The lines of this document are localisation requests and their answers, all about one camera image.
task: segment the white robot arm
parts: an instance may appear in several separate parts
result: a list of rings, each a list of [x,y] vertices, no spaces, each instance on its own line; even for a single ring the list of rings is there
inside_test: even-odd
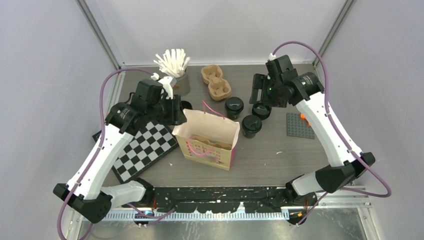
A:
[[[187,121],[181,108],[180,96],[173,93],[175,84],[175,78],[170,76],[159,81],[142,80],[138,83],[130,104],[119,102],[111,108],[105,120],[103,146],[68,202],[69,206],[90,222],[98,223],[110,209],[133,202],[148,203],[153,197],[153,186],[142,179],[117,186],[102,185],[119,152],[139,129],[151,121],[165,125],[179,125]],[[65,200],[91,161],[99,142],[100,139],[76,174],[66,184],[56,185],[53,190],[55,195]]]
[[[270,59],[266,67],[268,75],[255,74],[253,77],[249,102],[256,103],[261,90],[259,101],[266,106],[285,108],[287,103],[295,106],[305,115],[328,157],[328,166],[286,183],[285,195],[289,202],[317,191],[334,193],[361,176],[366,169],[351,151],[360,153],[367,165],[375,163],[374,155],[362,152],[329,108],[338,131],[347,139],[351,149],[342,142],[326,113],[324,87],[314,73],[298,75],[287,55]]]

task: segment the table surface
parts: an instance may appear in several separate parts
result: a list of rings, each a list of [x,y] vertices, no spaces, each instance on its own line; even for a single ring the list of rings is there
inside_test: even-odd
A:
[[[187,68],[191,91],[183,100],[189,101],[194,110],[202,110],[202,100],[216,111],[225,114],[225,101],[214,101],[201,75],[203,66]],[[315,72],[311,64],[294,66],[299,74]],[[156,67],[147,69],[160,73]],[[236,120],[252,114],[249,98],[253,75],[266,74],[263,65],[223,65],[223,78],[231,86],[231,96],[244,101],[244,110]],[[137,83],[149,76],[138,71],[125,73],[119,101],[125,101]],[[236,154],[230,171],[222,170],[185,159],[179,148],[159,160],[140,177],[157,187],[209,187],[209,186],[283,186],[302,174],[314,172],[328,164],[320,141],[287,136],[286,113],[297,113],[293,106],[273,108],[268,119],[263,121],[260,132],[254,138],[245,138],[240,131]],[[104,186],[118,185],[118,179],[109,172]]]

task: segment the black and white checkerboard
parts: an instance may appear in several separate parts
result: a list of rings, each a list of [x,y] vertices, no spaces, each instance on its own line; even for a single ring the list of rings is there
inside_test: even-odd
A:
[[[119,182],[127,183],[178,147],[167,126],[149,122],[119,153],[112,170]]]

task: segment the pink handle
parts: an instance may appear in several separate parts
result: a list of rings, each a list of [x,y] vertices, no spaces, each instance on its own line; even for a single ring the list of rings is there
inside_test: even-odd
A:
[[[204,152],[204,153],[197,153],[197,152],[196,152],[196,151],[192,148],[192,146],[190,145],[190,141],[189,141],[189,140],[191,140],[191,139],[193,139],[193,137],[192,137],[192,136],[189,136],[189,137],[188,137],[188,140],[187,140],[187,146],[188,146],[188,149],[190,149],[190,151],[191,151],[192,153],[196,154],[197,156],[205,156],[206,154],[208,154],[208,153],[212,152],[212,149],[214,148],[213,146],[211,146],[211,147],[210,147],[210,149],[209,149],[208,151]]]
[[[203,102],[203,113],[204,114],[206,114],[206,108],[205,108],[205,106],[209,109],[209,110],[211,110],[213,113],[215,113],[215,114],[217,114],[217,115],[219,115],[219,116],[221,116],[224,120],[225,120],[225,117],[224,117],[224,115],[222,115],[221,113],[219,113],[219,112],[217,112],[217,111],[215,111],[215,110],[213,110],[208,104],[206,104],[206,102],[204,101],[204,100],[202,100],[202,102]]]

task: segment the gray lego plate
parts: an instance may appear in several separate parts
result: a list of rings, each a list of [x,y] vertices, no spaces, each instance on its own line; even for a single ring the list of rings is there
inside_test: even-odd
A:
[[[314,130],[306,120],[301,119],[300,113],[287,113],[287,136],[315,139]]]

